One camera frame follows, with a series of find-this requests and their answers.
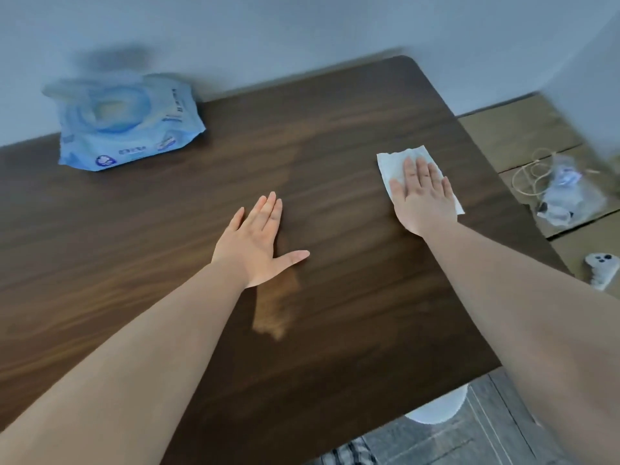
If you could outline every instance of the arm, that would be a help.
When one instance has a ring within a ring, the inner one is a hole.
[[[519,393],[585,463],[620,455],[620,303],[456,222],[448,179],[419,159],[399,221],[424,238]]]
[[[157,465],[241,291],[306,258],[274,256],[282,201],[239,209],[211,264],[101,344],[0,435],[3,465]]]

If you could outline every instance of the plaid clothing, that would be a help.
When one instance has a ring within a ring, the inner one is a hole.
[[[311,465],[377,465],[363,437],[353,439],[311,462]]]

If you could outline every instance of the white round stool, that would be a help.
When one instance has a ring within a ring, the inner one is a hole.
[[[440,396],[420,406],[411,413],[405,414],[405,416],[422,424],[443,423],[459,412],[459,409],[465,403],[468,386],[469,384],[465,384],[450,393],[446,393],[444,396]]]

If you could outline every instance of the wall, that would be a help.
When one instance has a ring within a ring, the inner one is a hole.
[[[620,155],[620,15],[542,92],[600,156]]]
[[[536,90],[618,0],[2,0],[0,144],[58,129],[46,82],[129,64],[203,98],[386,50],[455,114]]]

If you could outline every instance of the finger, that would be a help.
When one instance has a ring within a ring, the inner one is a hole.
[[[410,157],[405,158],[405,161],[402,164],[402,170],[405,173],[406,195],[410,195],[415,189],[420,188],[418,173],[415,168],[415,164]]]
[[[303,261],[310,256],[310,251],[299,250],[291,251],[279,258],[274,259],[275,275],[280,274],[284,269],[291,267],[293,264],[297,264],[299,261]]]
[[[256,231],[261,231],[265,227],[272,210],[274,210],[274,205],[275,192],[271,191],[265,205],[263,205],[263,208],[256,214],[256,218],[254,219],[254,222],[252,222],[252,228]]]
[[[418,169],[418,179],[420,180],[420,186],[425,189],[430,188],[433,184],[430,180],[429,165],[422,157],[417,157],[415,160],[415,166]]]
[[[241,219],[243,218],[244,210],[245,209],[242,207],[235,212],[235,214],[232,216],[231,222],[226,227],[226,230],[234,232],[239,228],[239,225],[241,225]]]
[[[390,179],[389,188],[392,191],[392,202],[394,204],[405,202],[405,188],[398,182],[398,179]]]
[[[282,218],[282,199],[275,201],[274,210],[272,210],[272,214],[269,216],[265,228],[263,228],[263,233],[271,241],[275,240],[275,235],[278,233],[278,228],[280,228],[280,218]]]
[[[452,190],[452,184],[450,184],[450,180],[447,176],[441,180],[441,185],[443,186],[443,194],[454,202],[454,192]]]
[[[263,205],[265,205],[266,201],[267,201],[267,198],[265,196],[259,197],[259,200],[256,201],[256,203],[254,204],[254,207],[252,208],[252,210],[250,210],[250,213],[247,215],[245,222],[241,224],[242,228],[250,226],[250,224],[256,218],[257,214],[263,208]]]
[[[430,182],[433,186],[433,189],[443,194],[443,187],[441,185],[441,177],[439,176],[439,168],[437,167],[436,164],[429,163],[429,175],[430,175]]]

